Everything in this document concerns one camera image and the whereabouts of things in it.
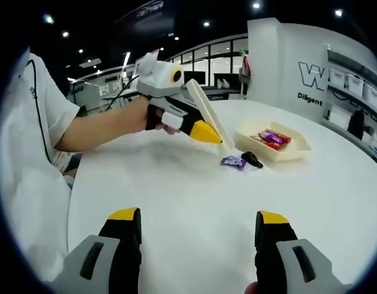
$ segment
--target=table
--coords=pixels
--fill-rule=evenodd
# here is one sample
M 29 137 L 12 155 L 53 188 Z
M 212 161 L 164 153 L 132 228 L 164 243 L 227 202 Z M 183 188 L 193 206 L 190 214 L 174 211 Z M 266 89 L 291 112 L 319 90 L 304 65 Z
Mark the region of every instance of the table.
M 233 134 L 245 118 L 278 121 L 306 137 L 307 160 L 239 172 L 220 167 L 212 146 L 184 134 L 128 135 L 83 155 L 69 209 L 69 251 L 97 235 L 119 209 L 142 210 L 140 293 L 243 293 L 256 281 L 258 210 L 289 219 L 356 282 L 377 252 L 377 164 L 331 130 L 245 100 L 212 105 Z

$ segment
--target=storage box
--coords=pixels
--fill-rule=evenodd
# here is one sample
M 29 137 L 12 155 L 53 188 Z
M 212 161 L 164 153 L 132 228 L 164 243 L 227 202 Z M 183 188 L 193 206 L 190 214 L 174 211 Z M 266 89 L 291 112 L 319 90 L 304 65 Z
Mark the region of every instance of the storage box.
M 266 129 L 271 129 L 291 137 L 292 141 L 287 147 L 277 151 L 250 138 L 250 136 L 256 136 L 259 132 Z M 235 129 L 235 146 L 241 151 L 251 151 L 257 155 L 265 156 L 272 161 L 301 159 L 308 156 L 312 151 L 311 146 L 302 134 L 277 122 L 266 120 L 243 121 Z
M 341 88 L 345 87 L 345 74 L 335 69 L 330 69 L 330 82 Z
M 367 82 L 364 83 L 362 97 L 365 100 L 367 100 L 368 103 L 371 104 L 374 109 L 377 109 L 377 90 L 374 89 Z
M 351 116 L 352 113 L 348 112 L 347 110 L 338 107 L 334 104 L 331 105 L 329 121 L 338 125 L 342 129 L 348 129 Z
M 355 77 L 348 73 L 346 75 L 346 84 L 348 85 L 349 91 L 353 92 L 354 94 L 362 97 L 362 91 L 364 87 L 364 81 L 360 78 Z

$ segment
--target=beige tray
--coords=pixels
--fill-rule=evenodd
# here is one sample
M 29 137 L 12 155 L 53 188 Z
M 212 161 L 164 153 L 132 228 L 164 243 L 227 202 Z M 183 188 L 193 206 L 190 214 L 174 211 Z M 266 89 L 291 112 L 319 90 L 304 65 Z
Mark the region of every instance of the beige tray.
M 292 138 L 292 141 L 287 147 L 277 151 L 249 137 L 257 135 L 266 129 L 275 130 L 287 135 Z M 235 146 L 241 151 L 251 151 L 257 155 L 263 155 L 272 161 L 301 159 L 312 152 L 311 146 L 302 134 L 277 122 L 266 120 L 243 121 L 235 129 Z

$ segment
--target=person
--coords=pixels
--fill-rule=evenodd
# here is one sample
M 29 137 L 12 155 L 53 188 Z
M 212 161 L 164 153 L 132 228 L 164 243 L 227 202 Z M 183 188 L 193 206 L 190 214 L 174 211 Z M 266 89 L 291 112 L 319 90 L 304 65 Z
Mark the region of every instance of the person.
M 29 48 L 11 72 L 0 109 L 1 204 L 31 268 L 43 281 L 52 281 L 68 254 L 71 191 L 51 158 L 56 150 L 87 151 L 143 131 L 148 100 L 139 97 L 118 112 L 79 118 L 79 107 L 63 96 L 43 60 Z M 156 128 L 174 133 L 162 124 Z

